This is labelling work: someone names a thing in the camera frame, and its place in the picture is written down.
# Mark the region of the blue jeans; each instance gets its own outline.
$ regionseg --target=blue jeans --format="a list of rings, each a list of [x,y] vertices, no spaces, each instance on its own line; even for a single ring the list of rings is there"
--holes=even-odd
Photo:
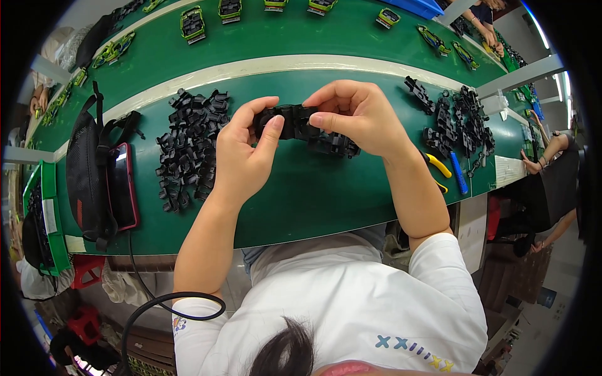
[[[361,238],[367,240],[372,246],[381,251],[382,257],[382,246],[385,243],[385,229],[386,223],[377,224],[375,226],[366,227],[359,230],[350,231]],[[263,247],[252,247],[242,248],[240,251],[243,253],[244,271],[247,275],[251,275],[251,265],[257,260],[257,258],[269,247],[265,245]]]

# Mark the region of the phone screen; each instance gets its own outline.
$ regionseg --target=phone screen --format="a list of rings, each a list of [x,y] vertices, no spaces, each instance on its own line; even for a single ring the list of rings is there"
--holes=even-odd
[[[121,144],[111,152],[107,164],[107,185],[109,199],[111,200],[111,211],[120,229],[134,227],[136,216],[134,200],[130,193],[129,171],[128,171],[128,148]]]

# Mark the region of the fingernail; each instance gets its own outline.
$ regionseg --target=fingernail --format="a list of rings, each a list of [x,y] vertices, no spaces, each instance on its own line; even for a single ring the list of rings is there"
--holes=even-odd
[[[319,128],[320,126],[322,126],[323,120],[324,118],[322,117],[322,115],[312,114],[309,117],[309,124],[315,126],[316,128]]]
[[[280,131],[282,127],[284,127],[284,117],[282,115],[276,115],[270,119],[268,125]]]

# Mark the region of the black cable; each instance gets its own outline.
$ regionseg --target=black cable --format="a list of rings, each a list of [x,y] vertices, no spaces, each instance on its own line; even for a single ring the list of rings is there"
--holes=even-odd
[[[124,369],[126,375],[132,375],[132,371],[129,368],[129,359],[128,359],[128,335],[129,335],[129,330],[131,329],[132,325],[134,325],[134,322],[136,321],[136,319],[138,317],[140,317],[140,315],[142,315],[142,313],[144,313],[145,311],[147,311],[149,308],[151,308],[152,306],[154,306],[156,304],[161,304],[162,302],[164,302],[166,300],[179,299],[179,298],[204,298],[204,299],[209,299],[209,300],[215,301],[216,303],[218,303],[219,305],[222,306],[222,308],[219,311],[217,311],[216,313],[214,313],[211,316],[191,318],[192,320],[195,320],[195,321],[211,320],[211,319],[221,316],[226,311],[226,303],[224,303],[223,300],[221,300],[218,297],[215,297],[213,295],[205,294],[204,292],[193,292],[193,291],[172,292],[171,294],[165,294],[158,298],[149,300],[147,303],[142,304],[137,310],[134,311],[134,313],[132,313],[132,315],[129,317],[128,321],[125,323],[125,326],[123,327],[123,333],[122,333],[122,338],[121,338],[121,359],[122,359],[123,369]],[[175,313],[179,316],[186,317],[186,316],[182,315],[181,313],[178,313],[178,312],[175,312]]]
[[[148,296],[150,296],[151,299],[158,299],[156,298],[153,293],[151,293],[151,291],[149,290],[148,287],[146,287],[146,285],[144,284],[144,282],[142,281],[142,278],[140,277],[140,273],[138,272],[138,268],[136,267],[136,263],[134,262],[134,252],[132,251],[132,233],[128,230],[128,249],[129,249],[129,260],[132,263],[132,268],[134,269],[134,273],[136,274],[136,277],[138,278],[138,282],[140,282],[140,284],[142,285],[142,288],[144,289],[144,291],[146,291],[146,293],[148,294]],[[216,302],[220,303],[220,305],[222,306],[222,313],[223,311],[226,310],[226,303],[223,302],[223,300],[219,299],[219,301],[216,300]],[[189,319],[189,320],[194,320],[194,321],[203,321],[206,320],[204,317],[202,316],[188,316],[188,315],[184,315],[182,312],[178,312],[173,310],[172,308],[166,306],[163,303],[156,303],[159,304],[159,306],[165,308],[166,310],[168,310],[169,312],[173,313],[174,315],[178,315],[180,317],[183,317],[185,319]]]
[[[122,333],[122,338],[121,338],[121,361],[123,364],[123,369],[125,371],[125,374],[132,375],[132,371],[129,368],[129,359],[128,359],[128,335],[129,335],[130,328],[132,327],[132,325],[134,325],[134,321],[136,321],[136,319],[138,317],[140,317],[140,315],[142,315],[142,313],[147,311],[149,308],[159,304],[159,306],[165,308],[166,310],[173,313],[174,315],[178,315],[180,317],[183,317],[183,318],[186,318],[189,320],[193,320],[193,321],[206,321],[206,320],[211,320],[216,317],[219,317],[224,312],[226,312],[226,303],[224,303],[224,301],[222,299],[219,299],[218,297],[210,295],[210,294],[206,294],[204,292],[191,292],[191,291],[189,291],[189,292],[172,292],[171,294],[165,294],[160,297],[155,297],[151,293],[149,288],[146,287],[145,283],[142,281],[142,278],[140,277],[140,273],[138,272],[138,268],[136,267],[136,263],[134,262],[134,252],[132,251],[132,233],[130,232],[130,230],[128,230],[128,250],[129,250],[129,260],[132,263],[132,268],[134,269],[134,273],[136,274],[136,277],[138,278],[138,282],[140,282],[140,284],[142,285],[142,288],[144,289],[144,291],[146,291],[148,296],[150,296],[152,298],[147,303],[142,304],[137,310],[135,310],[134,313],[132,313],[132,315],[129,317],[128,321],[125,323],[125,326],[123,327],[123,333]],[[210,315],[210,316],[188,316],[188,315],[184,315],[182,312],[175,311],[172,308],[163,304],[163,302],[166,300],[179,299],[179,298],[209,299],[209,300],[215,301],[217,304],[219,304],[221,306],[221,308],[219,311],[217,311],[216,313],[214,313],[213,315]]]

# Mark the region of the red phone case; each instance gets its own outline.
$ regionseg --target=red phone case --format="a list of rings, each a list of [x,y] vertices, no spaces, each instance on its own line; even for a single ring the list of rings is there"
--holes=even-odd
[[[121,230],[127,230],[127,229],[131,229],[133,227],[138,226],[138,223],[140,222],[140,214],[138,213],[138,204],[136,201],[136,190],[134,189],[134,169],[132,168],[132,148],[130,147],[130,145],[128,143],[123,143],[118,145],[115,149],[113,150],[117,150],[120,147],[122,147],[123,145],[125,145],[125,159],[128,162],[128,186],[129,186],[129,197],[132,200],[132,208],[134,210],[134,224],[130,225],[130,226],[125,226],[125,227],[118,227],[117,231],[121,231]],[[109,183],[108,183],[108,176],[107,176],[107,192],[110,191],[110,187],[109,187]],[[113,214],[113,208],[111,207],[111,195],[109,194],[109,209],[111,211],[111,214]]]

